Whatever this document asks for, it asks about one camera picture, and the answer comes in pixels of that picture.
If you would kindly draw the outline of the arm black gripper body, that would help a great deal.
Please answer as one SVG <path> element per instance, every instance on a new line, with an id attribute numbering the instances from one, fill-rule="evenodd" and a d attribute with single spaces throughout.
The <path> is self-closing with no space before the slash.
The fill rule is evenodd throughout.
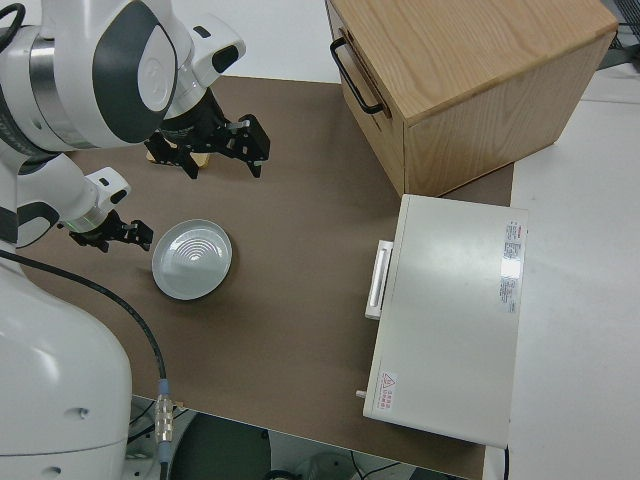
<path id="1" fill-rule="evenodd" d="M 216 150 L 225 147 L 231 138 L 227 130 L 228 123 L 214 94 L 206 91 L 193 108 L 165 119 L 160 132 L 166 140 L 179 146 L 189 146 L 193 150 Z"/>
<path id="2" fill-rule="evenodd" d="M 112 241 L 123 239 L 123 222 L 116 211 L 110 211 L 105 220 L 96 228 L 80 232 L 86 241 Z"/>

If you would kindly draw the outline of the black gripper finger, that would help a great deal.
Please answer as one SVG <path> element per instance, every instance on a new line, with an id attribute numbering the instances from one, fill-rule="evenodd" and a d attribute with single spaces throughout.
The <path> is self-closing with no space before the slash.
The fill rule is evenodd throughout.
<path id="1" fill-rule="evenodd" d="M 97 248 L 101 252 L 109 251 L 109 241 L 100 236 L 87 236 L 84 233 L 70 232 L 69 236 L 80 246 L 90 246 Z"/>
<path id="2" fill-rule="evenodd" d="M 149 251 L 153 242 L 154 232 L 141 220 L 134 220 L 129 224 L 122 223 L 116 231 L 115 239 L 122 243 L 135 244 L 144 251 Z"/>
<path id="3" fill-rule="evenodd" d="M 253 114 L 226 123 L 213 138 L 216 152 L 244 162 L 254 178 L 261 176 L 262 165 L 269 159 L 270 139 Z"/>
<path id="4" fill-rule="evenodd" d="M 186 147 L 172 146 L 161 133 L 154 132 L 145 142 L 151 161 L 164 166 L 180 167 L 189 178 L 198 178 L 199 166 Z"/>

